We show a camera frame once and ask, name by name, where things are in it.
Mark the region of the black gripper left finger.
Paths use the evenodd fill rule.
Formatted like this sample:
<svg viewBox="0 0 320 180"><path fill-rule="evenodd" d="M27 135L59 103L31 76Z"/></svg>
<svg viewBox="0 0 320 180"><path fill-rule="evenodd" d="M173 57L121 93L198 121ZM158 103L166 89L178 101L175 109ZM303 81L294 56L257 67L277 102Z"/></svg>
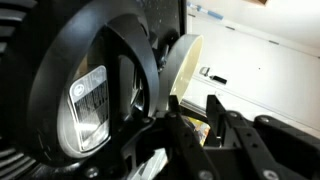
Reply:
<svg viewBox="0 0 320 180"><path fill-rule="evenodd" d="M169 116L170 117L176 117L177 113L181 112L178 98L176 95L169 96L168 106L169 106Z"/></svg>

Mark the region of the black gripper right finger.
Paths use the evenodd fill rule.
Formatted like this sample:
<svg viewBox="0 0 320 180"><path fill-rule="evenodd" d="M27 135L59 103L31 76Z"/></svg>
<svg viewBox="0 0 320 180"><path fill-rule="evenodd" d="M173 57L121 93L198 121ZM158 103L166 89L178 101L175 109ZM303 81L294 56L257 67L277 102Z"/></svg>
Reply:
<svg viewBox="0 0 320 180"><path fill-rule="evenodd" d="M227 111L216 95L207 96L206 116L215 134L224 134L227 125Z"/></svg>

